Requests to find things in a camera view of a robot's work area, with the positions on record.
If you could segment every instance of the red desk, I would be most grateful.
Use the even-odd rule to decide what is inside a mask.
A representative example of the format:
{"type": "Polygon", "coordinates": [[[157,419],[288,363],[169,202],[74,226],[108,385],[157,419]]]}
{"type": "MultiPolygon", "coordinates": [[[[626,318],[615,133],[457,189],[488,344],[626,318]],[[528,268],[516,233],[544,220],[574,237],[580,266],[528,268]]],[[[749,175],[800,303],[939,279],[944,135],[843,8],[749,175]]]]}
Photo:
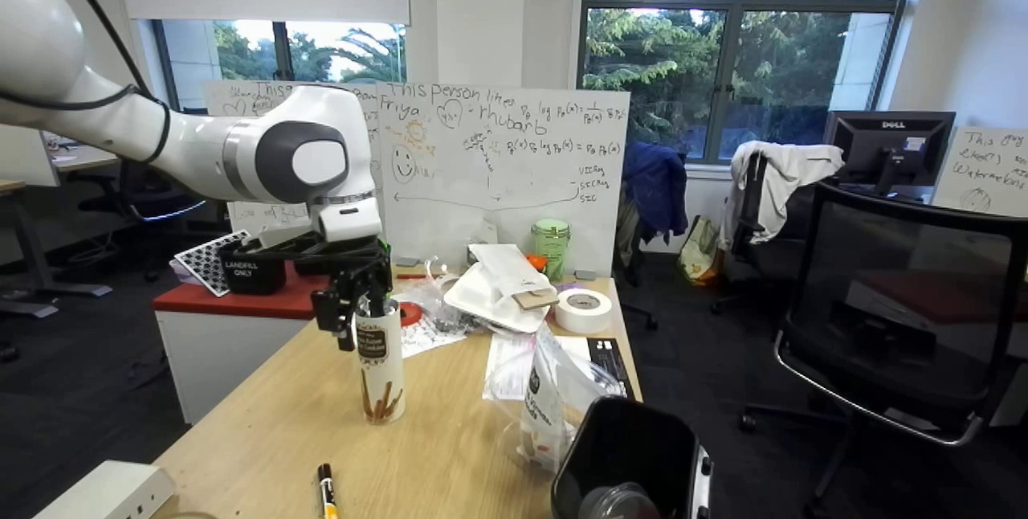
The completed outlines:
{"type": "Polygon", "coordinates": [[[310,293],[325,276],[298,276],[286,263],[286,286],[271,296],[212,295],[182,285],[153,301],[175,390],[186,422],[195,424],[315,317],[310,293]]]}

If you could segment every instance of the white jacket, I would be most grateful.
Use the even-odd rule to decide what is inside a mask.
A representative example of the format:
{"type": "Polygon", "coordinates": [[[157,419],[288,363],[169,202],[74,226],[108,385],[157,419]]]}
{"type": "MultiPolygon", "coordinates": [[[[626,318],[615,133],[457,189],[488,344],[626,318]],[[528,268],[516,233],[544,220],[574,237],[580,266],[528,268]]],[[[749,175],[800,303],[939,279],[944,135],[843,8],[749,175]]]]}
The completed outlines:
{"type": "Polygon", "coordinates": [[[750,244],[759,245],[777,236],[785,225],[785,201],[797,187],[818,182],[834,175],[843,166],[842,150],[834,145],[778,145],[768,142],[745,142],[732,156],[732,190],[728,194],[721,220],[719,245],[727,251],[735,234],[735,222],[742,208],[742,192],[746,189],[746,166],[752,154],[761,153],[768,159],[761,192],[758,223],[764,232],[754,234],[750,244]]]}

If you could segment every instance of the checkered board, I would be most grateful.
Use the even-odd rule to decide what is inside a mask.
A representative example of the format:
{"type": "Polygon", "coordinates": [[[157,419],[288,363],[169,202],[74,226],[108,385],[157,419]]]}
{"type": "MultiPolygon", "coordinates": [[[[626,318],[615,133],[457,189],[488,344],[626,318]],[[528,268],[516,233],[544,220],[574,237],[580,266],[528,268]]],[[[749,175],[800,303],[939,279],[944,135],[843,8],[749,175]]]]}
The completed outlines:
{"type": "Polygon", "coordinates": [[[247,230],[228,233],[227,236],[207,242],[206,245],[198,245],[194,249],[187,249],[187,251],[177,253],[175,259],[179,260],[201,285],[207,286],[207,289],[214,296],[219,296],[220,298],[220,296],[225,296],[228,293],[228,282],[225,281],[225,272],[221,268],[218,249],[226,247],[232,244],[232,242],[242,242],[246,237],[250,237],[250,232],[247,232],[247,230]]]}

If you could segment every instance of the blue jacket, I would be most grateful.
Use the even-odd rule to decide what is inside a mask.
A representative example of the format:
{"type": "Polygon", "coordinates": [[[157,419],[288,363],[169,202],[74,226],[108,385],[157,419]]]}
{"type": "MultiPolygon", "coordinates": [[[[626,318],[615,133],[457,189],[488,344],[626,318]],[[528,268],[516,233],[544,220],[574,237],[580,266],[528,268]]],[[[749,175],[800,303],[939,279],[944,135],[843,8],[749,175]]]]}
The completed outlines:
{"type": "Polygon", "coordinates": [[[644,242],[664,233],[664,244],[671,234],[686,232],[686,168],[674,149],[663,145],[629,142],[621,182],[629,200],[639,212],[639,230],[644,242]]]}

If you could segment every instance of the black bin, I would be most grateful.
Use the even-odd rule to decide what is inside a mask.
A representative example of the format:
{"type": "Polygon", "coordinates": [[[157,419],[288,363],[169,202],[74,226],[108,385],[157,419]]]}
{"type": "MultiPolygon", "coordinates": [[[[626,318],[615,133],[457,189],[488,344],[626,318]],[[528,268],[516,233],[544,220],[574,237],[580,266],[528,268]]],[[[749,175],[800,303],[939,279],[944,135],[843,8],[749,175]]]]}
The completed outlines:
{"type": "MultiPolygon", "coordinates": [[[[657,515],[652,507],[646,512],[629,506],[634,513],[621,509],[614,516],[705,519],[712,471],[710,457],[680,417],[629,399],[604,397],[587,410],[553,481],[550,504],[557,519],[604,516],[597,502],[610,501],[611,488],[634,483],[657,515]]],[[[619,489],[618,496],[624,491],[619,489]]]]}
{"type": "Polygon", "coordinates": [[[279,292],[286,285],[286,262],[283,259],[267,259],[254,256],[260,248],[260,240],[244,245],[232,242],[221,247],[218,256],[225,273],[225,282],[232,293],[268,296],[279,292]]]}

